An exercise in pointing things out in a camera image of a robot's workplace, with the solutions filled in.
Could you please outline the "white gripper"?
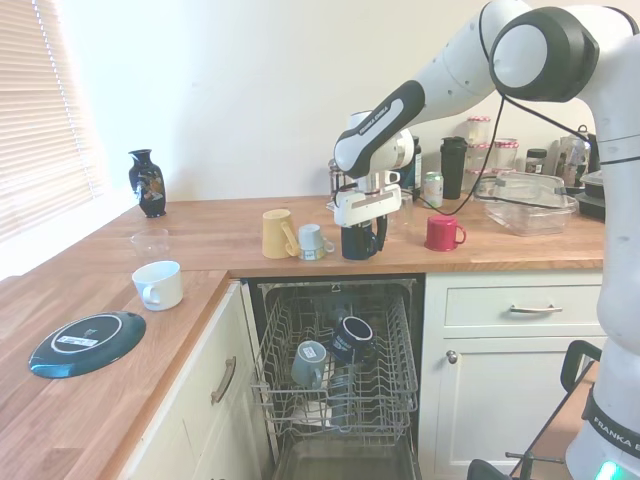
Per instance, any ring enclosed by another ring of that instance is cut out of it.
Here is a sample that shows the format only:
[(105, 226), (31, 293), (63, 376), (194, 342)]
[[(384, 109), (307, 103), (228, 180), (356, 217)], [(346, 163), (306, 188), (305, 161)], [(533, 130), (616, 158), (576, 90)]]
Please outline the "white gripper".
[(365, 195), (359, 191), (339, 192), (334, 201), (334, 223), (340, 227), (371, 230), (376, 219), (377, 250), (384, 248), (388, 214), (401, 207), (401, 189), (397, 184), (386, 186), (374, 195)]

